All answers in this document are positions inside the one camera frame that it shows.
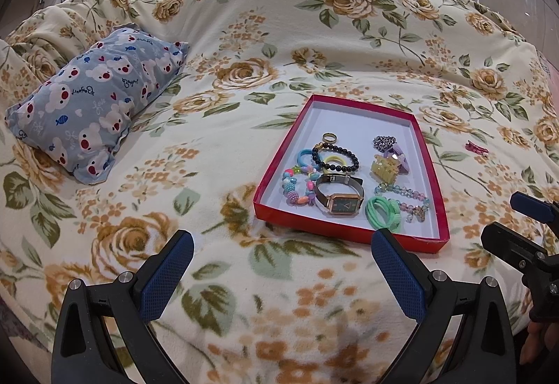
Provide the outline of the person's right hand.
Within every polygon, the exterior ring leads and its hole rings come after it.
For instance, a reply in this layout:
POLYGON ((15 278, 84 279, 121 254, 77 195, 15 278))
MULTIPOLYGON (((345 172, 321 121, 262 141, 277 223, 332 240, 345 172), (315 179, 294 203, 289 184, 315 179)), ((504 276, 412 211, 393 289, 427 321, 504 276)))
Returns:
POLYGON ((543 351, 553 356, 558 355, 559 324, 536 323, 528 324, 528 337, 520 352, 520 363, 526 364, 536 360, 543 351))

